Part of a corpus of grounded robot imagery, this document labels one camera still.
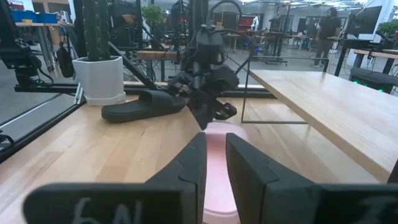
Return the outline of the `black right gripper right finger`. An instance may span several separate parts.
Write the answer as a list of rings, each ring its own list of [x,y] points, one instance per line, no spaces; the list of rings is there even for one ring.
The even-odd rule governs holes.
[[[397,224],[396,184],[318,184],[233,133],[226,161],[241,223]]]

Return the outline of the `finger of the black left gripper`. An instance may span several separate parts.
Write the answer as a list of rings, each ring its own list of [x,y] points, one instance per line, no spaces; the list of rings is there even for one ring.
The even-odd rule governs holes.
[[[203,121],[201,120],[201,103],[197,103],[195,100],[189,98],[187,101],[187,107],[195,118],[199,127],[203,128]]]
[[[201,128],[206,129],[208,126],[208,123],[211,123],[213,121],[213,107],[211,105],[206,105],[203,104],[203,112],[202,112],[202,122],[201,122]]]

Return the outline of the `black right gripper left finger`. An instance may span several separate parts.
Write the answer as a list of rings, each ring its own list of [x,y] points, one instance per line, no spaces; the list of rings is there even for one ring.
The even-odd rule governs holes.
[[[201,223],[206,136],[198,133],[144,183],[58,183],[25,198],[27,223]]]

